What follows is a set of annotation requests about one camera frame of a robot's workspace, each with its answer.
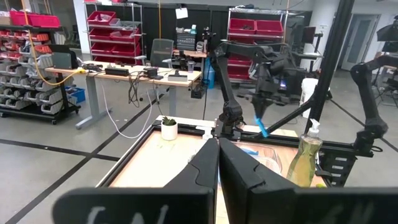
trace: blue bin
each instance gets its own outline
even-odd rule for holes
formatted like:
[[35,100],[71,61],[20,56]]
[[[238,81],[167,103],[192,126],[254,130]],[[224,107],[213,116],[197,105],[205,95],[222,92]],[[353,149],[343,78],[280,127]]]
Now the blue bin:
[[77,87],[73,87],[73,88],[76,89],[77,91],[71,93],[70,95],[77,98],[77,103],[84,102],[86,100],[85,89],[77,88]]

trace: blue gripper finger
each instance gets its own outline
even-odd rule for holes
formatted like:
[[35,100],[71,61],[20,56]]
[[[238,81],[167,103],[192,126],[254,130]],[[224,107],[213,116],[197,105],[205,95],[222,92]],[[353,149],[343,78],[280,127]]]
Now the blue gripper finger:
[[256,124],[259,126],[262,136],[264,138],[268,138],[268,132],[266,130],[266,127],[264,127],[264,124],[261,121],[261,118],[257,118],[256,116],[254,116],[254,120],[256,121]]

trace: concrete floor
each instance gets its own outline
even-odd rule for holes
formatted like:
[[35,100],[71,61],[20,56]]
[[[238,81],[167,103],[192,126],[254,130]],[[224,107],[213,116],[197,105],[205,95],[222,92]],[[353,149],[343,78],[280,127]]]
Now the concrete floor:
[[[126,82],[115,83],[112,80],[97,80],[97,91],[100,107],[104,109],[104,98],[101,89],[103,82],[107,102],[113,107],[112,117],[118,120],[119,127],[127,123],[140,110],[149,104],[146,89],[151,85],[140,85],[139,93],[144,98],[140,108],[127,103]],[[86,88],[85,79],[76,76],[75,83]],[[334,101],[360,121],[364,121],[359,93],[349,73],[338,72],[331,84]],[[201,119],[205,99],[194,100],[184,88],[177,89],[177,114],[185,118]],[[237,99],[244,110],[246,122],[253,124],[253,109],[244,99]],[[160,108],[164,113],[169,111],[169,99],[166,94],[161,98]],[[208,91],[205,119],[213,120],[221,113],[222,95],[218,88]],[[59,196],[77,187],[93,187],[115,164],[127,149],[134,143],[115,134],[115,128],[108,117],[89,128],[77,131],[75,124],[90,113],[88,103],[83,103],[79,115],[58,125],[20,118],[0,119],[0,223],[51,223],[51,208]],[[279,107],[271,106],[264,123],[272,124],[294,110],[297,105]],[[135,136],[140,133],[149,116],[147,110],[130,124],[123,133]],[[387,143],[398,146],[398,120],[395,115],[398,109],[390,106],[379,106],[382,118],[389,124],[390,130],[384,136]],[[150,121],[159,113],[156,105],[152,107]],[[298,117],[284,129],[292,129],[301,134],[306,119]],[[363,128],[351,116],[331,101],[327,101],[321,118],[321,134],[324,140],[353,142],[356,132]],[[383,153],[375,153],[374,158],[359,157],[353,167],[346,186],[398,186],[393,178],[398,169],[398,153],[382,140],[375,145],[383,148]],[[85,152],[83,156],[75,151]],[[97,152],[102,156],[92,155]]]

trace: potted plant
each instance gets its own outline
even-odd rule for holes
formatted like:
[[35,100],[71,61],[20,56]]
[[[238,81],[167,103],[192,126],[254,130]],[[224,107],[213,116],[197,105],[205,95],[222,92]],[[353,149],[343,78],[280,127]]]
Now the potted plant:
[[162,138],[164,140],[174,140],[177,138],[178,124],[174,119],[164,116],[162,120]]

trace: succulent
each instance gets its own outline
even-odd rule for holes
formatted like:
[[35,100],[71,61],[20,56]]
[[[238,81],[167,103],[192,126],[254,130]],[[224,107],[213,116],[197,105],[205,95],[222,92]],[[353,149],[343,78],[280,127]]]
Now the succulent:
[[173,126],[175,124],[177,124],[177,122],[175,122],[174,119],[168,119],[166,116],[163,117],[163,125]]

